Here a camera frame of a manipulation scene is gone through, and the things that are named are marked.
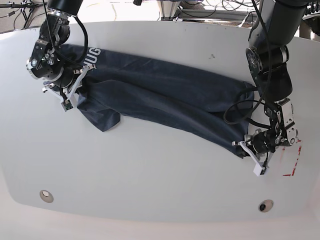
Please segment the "right-side robot arm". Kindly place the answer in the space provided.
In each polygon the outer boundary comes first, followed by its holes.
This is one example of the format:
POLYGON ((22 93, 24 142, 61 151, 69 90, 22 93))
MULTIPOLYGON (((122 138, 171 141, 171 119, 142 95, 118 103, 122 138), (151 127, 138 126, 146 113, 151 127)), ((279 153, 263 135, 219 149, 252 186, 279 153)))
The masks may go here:
POLYGON ((48 1, 44 7, 45 21, 40 27, 31 57, 26 62, 26 69, 34 79, 47 81, 42 91, 57 97, 65 111, 77 106, 77 88, 88 71, 96 68, 95 64, 81 65, 89 43, 87 30, 78 18, 82 3, 81 0, 48 1), (84 35, 84 50, 76 60, 64 56, 60 51, 70 36, 70 17, 76 20, 84 35))

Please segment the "left-side robot arm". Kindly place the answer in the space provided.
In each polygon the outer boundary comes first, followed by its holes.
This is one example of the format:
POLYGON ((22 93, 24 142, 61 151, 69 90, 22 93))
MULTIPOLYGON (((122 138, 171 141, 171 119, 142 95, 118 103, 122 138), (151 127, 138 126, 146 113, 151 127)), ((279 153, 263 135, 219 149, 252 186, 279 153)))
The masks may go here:
POLYGON ((290 58, 287 45, 293 39, 308 6, 306 0, 261 0, 252 4, 256 21, 250 30, 245 55, 259 94, 257 105, 264 105, 269 125, 232 145, 241 147, 255 163, 254 174, 264 175, 269 161, 279 147, 298 142, 294 108, 289 95, 293 91, 287 69, 290 58))

